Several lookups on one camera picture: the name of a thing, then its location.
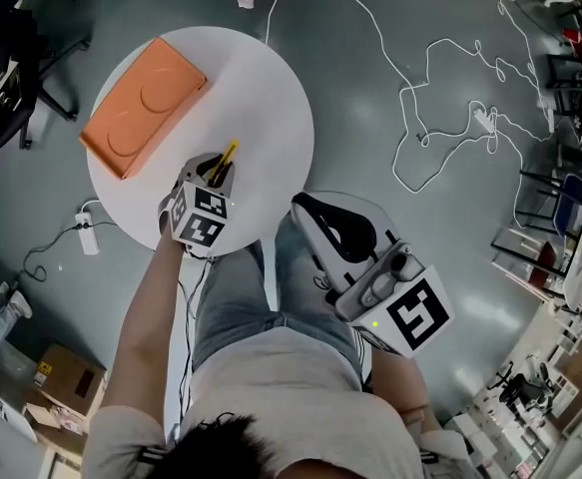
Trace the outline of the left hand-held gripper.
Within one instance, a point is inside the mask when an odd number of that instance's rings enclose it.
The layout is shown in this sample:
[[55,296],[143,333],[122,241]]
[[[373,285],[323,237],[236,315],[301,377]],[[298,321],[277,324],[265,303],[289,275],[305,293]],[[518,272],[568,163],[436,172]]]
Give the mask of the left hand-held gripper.
[[171,192],[158,209],[159,230],[169,232],[190,257],[210,257],[227,226],[234,204],[230,196],[235,164],[226,163],[217,175],[217,187],[208,186],[221,153],[204,153],[186,161]]

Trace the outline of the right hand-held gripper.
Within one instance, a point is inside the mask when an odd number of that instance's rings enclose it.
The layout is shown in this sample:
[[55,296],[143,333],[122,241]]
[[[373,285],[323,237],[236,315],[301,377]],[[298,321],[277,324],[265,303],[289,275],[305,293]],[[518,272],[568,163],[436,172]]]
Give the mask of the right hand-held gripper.
[[412,358],[454,320],[436,269],[424,266],[409,242],[397,241],[377,204],[341,192],[302,192],[291,212],[335,290],[336,314],[372,346]]

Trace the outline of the person's right forearm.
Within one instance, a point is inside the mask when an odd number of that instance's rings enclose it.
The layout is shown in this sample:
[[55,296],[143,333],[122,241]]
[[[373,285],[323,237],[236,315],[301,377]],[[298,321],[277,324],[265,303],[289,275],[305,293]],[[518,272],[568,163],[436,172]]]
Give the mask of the person's right forearm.
[[406,425],[418,425],[422,433],[441,429],[423,375],[413,359],[374,348],[370,376],[373,394],[388,403]]

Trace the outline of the person's left forearm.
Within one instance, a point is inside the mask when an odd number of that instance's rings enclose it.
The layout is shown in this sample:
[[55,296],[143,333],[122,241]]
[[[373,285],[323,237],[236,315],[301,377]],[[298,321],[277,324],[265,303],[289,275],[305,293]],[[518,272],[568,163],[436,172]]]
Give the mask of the person's left forearm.
[[164,419],[182,245],[163,235],[126,313],[102,405]]

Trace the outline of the round white side table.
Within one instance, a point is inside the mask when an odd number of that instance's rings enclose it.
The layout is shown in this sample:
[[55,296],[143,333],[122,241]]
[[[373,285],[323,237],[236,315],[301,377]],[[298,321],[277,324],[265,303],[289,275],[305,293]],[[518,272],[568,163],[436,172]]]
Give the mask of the round white side table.
[[210,88],[129,179],[116,179],[88,153],[91,182],[119,228],[155,248],[158,205],[186,160],[220,154],[238,141],[230,195],[235,210],[213,248],[226,254],[273,234],[303,189],[314,144],[310,105],[286,61],[247,34],[204,26],[162,38],[207,76]]

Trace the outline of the orange flat box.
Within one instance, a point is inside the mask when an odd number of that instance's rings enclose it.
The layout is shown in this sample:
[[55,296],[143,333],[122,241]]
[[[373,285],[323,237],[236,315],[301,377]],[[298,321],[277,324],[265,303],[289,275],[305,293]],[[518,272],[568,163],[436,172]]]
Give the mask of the orange flat box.
[[79,140],[116,179],[127,179],[209,88],[202,71],[156,38],[97,106]]

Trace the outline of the person's grey jeans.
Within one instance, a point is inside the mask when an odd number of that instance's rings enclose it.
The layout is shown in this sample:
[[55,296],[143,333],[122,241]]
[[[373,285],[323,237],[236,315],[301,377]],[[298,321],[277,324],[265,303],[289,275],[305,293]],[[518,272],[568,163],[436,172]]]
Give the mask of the person's grey jeans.
[[327,306],[314,284],[317,267],[306,240],[285,216],[275,237],[278,308],[269,306],[264,287],[265,261],[257,240],[218,258],[204,283],[196,316],[193,369],[226,347],[285,328],[335,350],[349,363],[360,387],[361,364],[351,331]]

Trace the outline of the person's light grey shirt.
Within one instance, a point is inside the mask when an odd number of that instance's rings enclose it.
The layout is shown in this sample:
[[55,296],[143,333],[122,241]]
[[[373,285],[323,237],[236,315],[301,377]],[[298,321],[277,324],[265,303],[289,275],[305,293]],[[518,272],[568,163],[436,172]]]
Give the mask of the person's light grey shirt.
[[181,432],[247,417],[273,473],[319,460],[363,479],[481,479],[458,433],[424,434],[405,423],[362,392],[332,346],[287,327],[214,353],[193,374],[191,389]]

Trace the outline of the beige book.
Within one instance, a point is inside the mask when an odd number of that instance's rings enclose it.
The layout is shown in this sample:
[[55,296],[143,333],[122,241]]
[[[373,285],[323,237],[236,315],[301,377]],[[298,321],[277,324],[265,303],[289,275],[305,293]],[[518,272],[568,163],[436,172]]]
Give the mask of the beige book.
[[18,62],[10,60],[0,75],[0,107],[15,110],[22,100]]

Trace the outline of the blue chair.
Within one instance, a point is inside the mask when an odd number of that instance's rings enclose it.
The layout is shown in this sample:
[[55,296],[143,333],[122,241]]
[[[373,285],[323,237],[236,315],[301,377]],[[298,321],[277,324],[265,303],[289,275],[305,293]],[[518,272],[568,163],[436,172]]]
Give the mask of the blue chair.
[[516,210],[515,214],[535,220],[549,221],[553,227],[553,230],[550,231],[547,228],[530,225],[532,229],[544,231],[561,238],[573,238],[574,235],[569,232],[569,225],[572,215],[582,208],[582,173],[570,173],[563,179],[525,171],[520,171],[519,174],[522,179],[532,180],[546,187],[545,190],[538,190],[538,193],[548,199],[553,199],[554,206],[550,216],[519,210]]

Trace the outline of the small black swivel chair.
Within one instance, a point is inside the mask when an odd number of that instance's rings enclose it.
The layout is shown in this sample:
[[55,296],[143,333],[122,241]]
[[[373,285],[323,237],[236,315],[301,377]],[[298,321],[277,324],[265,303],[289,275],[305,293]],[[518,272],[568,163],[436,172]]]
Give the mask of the small black swivel chair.
[[530,361],[531,378],[522,372],[512,375],[514,362],[509,361],[503,372],[498,371],[497,380],[486,387],[487,391],[500,388],[499,401],[510,409],[519,401],[526,411],[536,408],[543,414],[553,407],[555,396],[554,383],[550,379],[548,365],[545,362]]

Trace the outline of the black office chair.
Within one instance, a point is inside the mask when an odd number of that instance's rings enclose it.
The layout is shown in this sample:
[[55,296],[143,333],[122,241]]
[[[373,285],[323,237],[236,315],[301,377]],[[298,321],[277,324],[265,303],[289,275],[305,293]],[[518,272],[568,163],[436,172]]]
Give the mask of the black office chair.
[[37,22],[30,11],[0,7],[0,75],[5,73],[10,60],[18,62],[22,94],[15,110],[0,107],[0,149],[14,137],[19,138],[20,149],[32,147],[28,126],[39,102],[66,121],[77,119],[78,111],[62,107],[45,90],[44,80],[57,63],[77,51],[88,50],[90,45],[88,38],[82,38],[60,52],[50,50],[48,38],[38,33]]

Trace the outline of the brown cardboard box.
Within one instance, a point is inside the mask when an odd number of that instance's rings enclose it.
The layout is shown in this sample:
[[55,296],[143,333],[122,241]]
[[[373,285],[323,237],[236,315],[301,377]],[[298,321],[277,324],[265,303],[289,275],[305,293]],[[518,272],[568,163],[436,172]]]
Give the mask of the brown cardboard box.
[[37,365],[25,408],[38,424],[87,434],[103,400],[105,384],[103,367],[53,344]]

